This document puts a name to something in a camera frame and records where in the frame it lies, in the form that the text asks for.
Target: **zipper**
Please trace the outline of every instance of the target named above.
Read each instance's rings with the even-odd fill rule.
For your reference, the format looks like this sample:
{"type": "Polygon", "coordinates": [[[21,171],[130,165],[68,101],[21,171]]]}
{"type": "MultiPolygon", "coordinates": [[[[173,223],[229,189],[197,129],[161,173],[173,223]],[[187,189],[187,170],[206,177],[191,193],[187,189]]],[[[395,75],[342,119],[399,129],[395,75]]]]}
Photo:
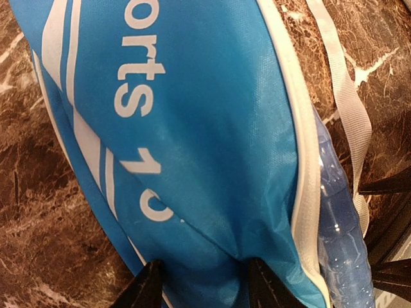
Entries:
{"type": "Polygon", "coordinates": [[[302,269],[331,307],[320,274],[317,250],[320,220],[320,168],[317,128],[310,94],[291,38],[273,0],[256,0],[277,54],[290,101],[299,157],[297,192],[291,231],[302,269]]]}

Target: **blue bag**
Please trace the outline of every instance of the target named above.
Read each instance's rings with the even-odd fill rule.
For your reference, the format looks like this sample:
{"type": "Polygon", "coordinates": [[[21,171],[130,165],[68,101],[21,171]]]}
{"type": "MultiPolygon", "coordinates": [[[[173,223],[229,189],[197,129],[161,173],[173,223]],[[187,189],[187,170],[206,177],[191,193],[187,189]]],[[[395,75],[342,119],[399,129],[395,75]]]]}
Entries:
{"type": "Polygon", "coordinates": [[[11,5],[100,225],[134,274],[164,261],[164,307],[248,307],[253,257],[329,307],[315,121],[271,0],[11,5]]]}

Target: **brown marble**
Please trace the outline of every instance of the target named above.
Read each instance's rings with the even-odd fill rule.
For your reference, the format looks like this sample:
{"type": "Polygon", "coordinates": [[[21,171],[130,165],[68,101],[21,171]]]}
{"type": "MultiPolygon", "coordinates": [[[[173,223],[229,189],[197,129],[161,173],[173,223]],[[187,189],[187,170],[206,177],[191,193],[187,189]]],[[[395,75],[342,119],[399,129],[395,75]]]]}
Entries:
{"type": "MultiPolygon", "coordinates": [[[[351,179],[315,21],[304,0],[274,2],[351,179]]],[[[393,175],[411,165],[411,16],[400,0],[324,2],[374,129],[362,182],[393,175]]],[[[0,132],[0,307],[108,307],[132,276],[62,154],[7,0],[0,0],[0,132]]],[[[369,198],[370,231],[403,198],[369,198]]]]}
{"type": "Polygon", "coordinates": [[[108,307],[132,275],[60,149],[6,0],[0,132],[0,307],[108,307]]]}
{"type": "MultiPolygon", "coordinates": [[[[331,86],[324,45],[305,0],[275,0],[291,33],[311,99],[327,122],[352,181],[348,143],[331,86]]],[[[362,183],[411,166],[411,15],[401,0],[324,0],[345,51],[346,64],[373,127],[362,183]]],[[[369,197],[370,232],[406,194],[369,197]]]]}

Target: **white stripe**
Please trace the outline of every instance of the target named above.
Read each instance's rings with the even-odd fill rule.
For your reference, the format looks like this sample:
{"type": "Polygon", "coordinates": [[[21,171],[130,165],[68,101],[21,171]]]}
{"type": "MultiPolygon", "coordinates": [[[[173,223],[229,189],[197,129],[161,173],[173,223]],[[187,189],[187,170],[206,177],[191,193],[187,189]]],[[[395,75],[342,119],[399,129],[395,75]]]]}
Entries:
{"type": "Polygon", "coordinates": [[[22,40],[24,37],[23,32],[20,32],[10,43],[10,46],[6,49],[4,53],[0,55],[0,64],[2,64],[13,52],[13,50],[17,47],[17,44],[22,40]]]}
{"type": "MultiPolygon", "coordinates": [[[[132,240],[130,238],[128,238],[128,240],[130,241],[131,246],[133,246],[133,249],[136,252],[136,254],[138,255],[141,263],[143,263],[143,266],[146,266],[147,262],[144,260],[144,257],[141,255],[139,250],[134,246],[132,240]]],[[[170,300],[168,299],[166,293],[164,293],[164,292],[162,292],[162,299],[166,302],[166,305],[168,306],[168,308],[173,308],[173,305],[171,304],[170,300]]]]}
{"type": "Polygon", "coordinates": [[[74,136],[90,172],[100,186],[100,138],[93,132],[91,127],[84,121],[78,111],[73,108],[74,136]]]}
{"type": "Polygon", "coordinates": [[[77,51],[78,51],[78,29],[80,27],[80,10],[82,0],[73,0],[73,10],[71,11],[70,25],[70,45],[69,55],[67,57],[67,98],[70,104],[74,106],[74,72],[76,70],[77,51]]]}
{"type": "Polygon", "coordinates": [[[47,113],[49,114],[49,117],[50,117],[51,125],[53,125],[53,129],[56,133],[58,143],[62,147],[63,153],[66,156],[66,159],[68,160],[68,162],[71,166],[71,169],[72,169],[73,167],[70,163],[69,155],[67,154],[66,147],[64,146],[63,139],[60,135],[60,132],[58,131],[57,124],[56,124],[53,112],[51,111],[49,96],[47,95],[46,85],[44,84],[43,73],[41,71],[40,60],[39,60],[39,57],[37,56],[37,54],[34,52],[34,50],[33,50],[33,57],[34,57],[34,66],[35,66],[36,72],[37,72],[37,78],[39,79],[41,93],[43,94],[44,102],[46,104],[47,113]]]}
{"type": "Polygon", "coordinates": [[[62,89],[60,64],[63,52],[64,18],[67,0],[55,0],[43,29],[41,59],[58,88],[62,89]]]}
{"type": "Polygon", "coordinates": [[[105,152],[105,190],[107,202],[114,217],[117,218],[116,206],[114,204],[114,156],[113,153],[106,149],[105,152]]]}
{"type": "Polygon", "coordinates": [[[83,154],[85,162],[89,166],[90,172],[98,188],[100,185],[100,138],[93,132],[91,127],[84,121],[78,113],[74,103],[74,74],[76,71],[77,50],[78,50],[78,28],[80,25],[80,10],[82,0],[73,0],[70,25],[70,45],[67,58],[66,88],[67,98],[73,106],[73,126],[74,136],[83,154]]]}

